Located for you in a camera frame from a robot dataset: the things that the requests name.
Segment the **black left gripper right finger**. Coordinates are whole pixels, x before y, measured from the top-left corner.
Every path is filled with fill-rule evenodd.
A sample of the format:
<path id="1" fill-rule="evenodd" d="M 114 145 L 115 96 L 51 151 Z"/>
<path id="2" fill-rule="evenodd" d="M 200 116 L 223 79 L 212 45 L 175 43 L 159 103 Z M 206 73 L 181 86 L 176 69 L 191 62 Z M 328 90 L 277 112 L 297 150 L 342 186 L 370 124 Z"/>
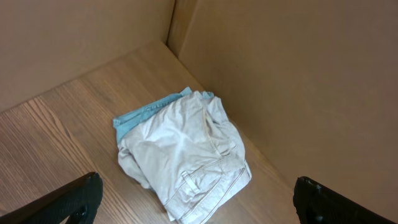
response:
<path id="1" fill-rule="evenodd" d="M 306 176 L 295 183 L 293 204 L 301 224 L 396 224 Z"/>

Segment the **beige khaki shorts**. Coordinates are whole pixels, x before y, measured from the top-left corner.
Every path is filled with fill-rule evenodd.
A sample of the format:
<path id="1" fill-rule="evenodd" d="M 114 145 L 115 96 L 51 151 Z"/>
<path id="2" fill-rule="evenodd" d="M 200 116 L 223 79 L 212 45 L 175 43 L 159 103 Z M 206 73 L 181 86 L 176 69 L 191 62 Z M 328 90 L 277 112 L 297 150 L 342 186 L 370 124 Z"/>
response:
<path id="1" fill-rule="evenodd" d="M 179 223 L 207 222 L 252 178 L 238 130 L 208 91 L 174 101 L 122 144 L 123 171 L 153 190 L 169 219 Z"/>

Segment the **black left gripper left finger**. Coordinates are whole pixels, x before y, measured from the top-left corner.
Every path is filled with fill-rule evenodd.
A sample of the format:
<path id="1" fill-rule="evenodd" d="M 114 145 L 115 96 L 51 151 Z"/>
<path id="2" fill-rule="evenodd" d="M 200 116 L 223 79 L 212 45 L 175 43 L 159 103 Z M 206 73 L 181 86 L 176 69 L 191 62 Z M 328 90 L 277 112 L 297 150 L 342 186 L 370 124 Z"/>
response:
<path id="1" fill-rule="evenodd" d="M 93 224 L 103 198 L 103 181 L 97 172 L 50 192 L 1 217 L 1 223 Z"/>

